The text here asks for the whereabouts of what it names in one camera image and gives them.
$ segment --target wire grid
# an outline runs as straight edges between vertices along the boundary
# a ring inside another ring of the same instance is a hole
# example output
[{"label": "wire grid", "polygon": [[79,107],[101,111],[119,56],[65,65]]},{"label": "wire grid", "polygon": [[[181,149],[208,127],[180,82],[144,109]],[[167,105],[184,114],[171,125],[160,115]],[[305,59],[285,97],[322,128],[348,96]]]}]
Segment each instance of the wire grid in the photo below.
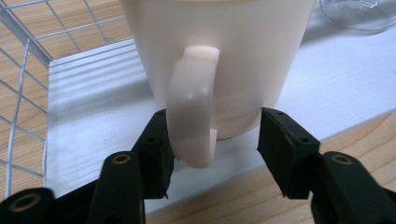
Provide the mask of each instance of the wire grid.
[{"label": "wire grid", "polygon": [[118,0],[0,0],[0,22],[0,189],[6,198],[45,182],[50,61],[131,34]]}]

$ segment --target glass object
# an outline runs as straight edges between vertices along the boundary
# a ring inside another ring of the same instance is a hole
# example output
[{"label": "glass object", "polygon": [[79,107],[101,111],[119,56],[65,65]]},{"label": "glass object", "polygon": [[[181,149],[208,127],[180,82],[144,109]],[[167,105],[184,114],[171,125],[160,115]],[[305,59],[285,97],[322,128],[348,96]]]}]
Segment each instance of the glass object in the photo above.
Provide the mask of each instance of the glass object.
[{"label": "glass object", "polygon": [[396,0],[320,0],[334,23],[361,31],[382,30],[396,23]]}]

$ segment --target light wood tabletop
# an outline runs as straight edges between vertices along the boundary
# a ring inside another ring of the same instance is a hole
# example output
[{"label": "light wood tabletop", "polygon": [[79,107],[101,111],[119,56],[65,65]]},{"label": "light wood tabletop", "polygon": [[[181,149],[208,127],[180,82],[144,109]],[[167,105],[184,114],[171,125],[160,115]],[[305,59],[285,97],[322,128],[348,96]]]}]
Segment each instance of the light wood tabletop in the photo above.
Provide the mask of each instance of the light wood tabletop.
[{"label": "light wood tabletop", "polygon": [[[322,142],[365,166],[379,185],[396,190],[396,111]],[[310,200],[283,198],[266,167],[239,176],[148,216],[148,223],[314,223]]]}]

